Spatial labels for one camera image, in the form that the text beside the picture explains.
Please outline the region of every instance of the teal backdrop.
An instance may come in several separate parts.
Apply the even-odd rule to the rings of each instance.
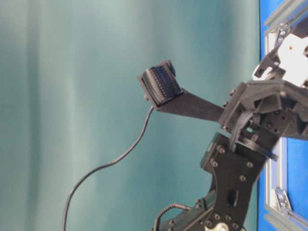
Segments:
[[[251,79],[259,3],[1,0],[0,40],[0,230],[56,231],[76,181],[139,135],[146,68],[170,59],[180,86],[219,105]],[[166,205],[192,205],[209,189],[199,162],[218,129],[154,112],[137,148],[79,188],[67,230],[147,231]],[[256,200],[254,189],[248,231]]]

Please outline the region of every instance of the black wire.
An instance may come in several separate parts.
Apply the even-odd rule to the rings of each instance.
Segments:
[[[139,137],[136,139],[136,141],[132,144],[132,146],[126,151],[124,152],[121,156],[119,156],[117,159],[105,164],[105,165],[102,165],[102,166],[99,166],[93,170],[91,170],[90,172],[88,172],[83,178],[81,178],[78,183],[73,187],[73,189],[71,190],[71,192],[69,193],[68,197],[67,197],[67,200],[66,200],[66,203],[65,203],[65,207],[64,207],[64,212],[63,212],[63,219],[62,219],[62,231],[66,231],[66,222],[67,222],[67,213],[68,213],[68,208],[69,208],[69,205],[70,205],[70,202],[71,202],[71,199],[75,193],[75,191],[78,189],[78,187],[82,184],[82,182],[88,178],[90,175],[92,175],[93,173],[95,173],[96,171],[98,170],[101,170],[103,168],[106,168],[106,167],[110,167],[112,165],[115,165],[116,163],[118,163],[120,160],[122,160],[125,156],[127,156],[135,147],[136,145],[139,143],[140,139],[143,137],[143,134],[145,132],[145,129],[146,129],[146,126],[148,124],[148,121],[149,121],[149,118],[150,118],[150,115],[153,111],[154,107],[150,107],[149,111],[148,111],[148,114],[145,118],[145,121],[144,121],[144,124],[143,124],[143,128],[141,130],[141,133],[139,135]]]
[[[182,209],[184,211],[189,211],[191,208],[186,206],[186,205],[181,205],[181,204],[171,204],[168,205],[166,208],[164,208],[156,217],[155,222],[154,222],[154,227],[153,230],[154,231],[159,231],[159,225],[160,225],[160,218],[169,210],[173,209],[173,208],[179,208]]]

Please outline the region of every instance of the green curtain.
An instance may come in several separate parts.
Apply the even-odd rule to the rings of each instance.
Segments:
[[[76,181],[139,135],[146,68],[170,59],[180,86],[222,105],[258,62],[258,12],[257,0],[3,0],[0,230],[60,230]],[[77,191],[67,230],[149,230],[166,205],[192,205],[209,189],[199,162],[218,129],[154,112],[137,148]]]

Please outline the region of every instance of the metal bracket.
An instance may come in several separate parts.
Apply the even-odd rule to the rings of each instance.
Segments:
[[[276,189],[275,192],[279,211],[284,215],[288,215],[292,208],[286,190]]]

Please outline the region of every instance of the blue frame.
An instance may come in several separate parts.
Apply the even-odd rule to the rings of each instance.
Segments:
[[[265,25],[266,19],[283,3],[283,0],[260,0],[260,59],[265,56]],[[275,231],[276,229],[265,220],[265,169],[263,169],[258,181],[258,230]]]

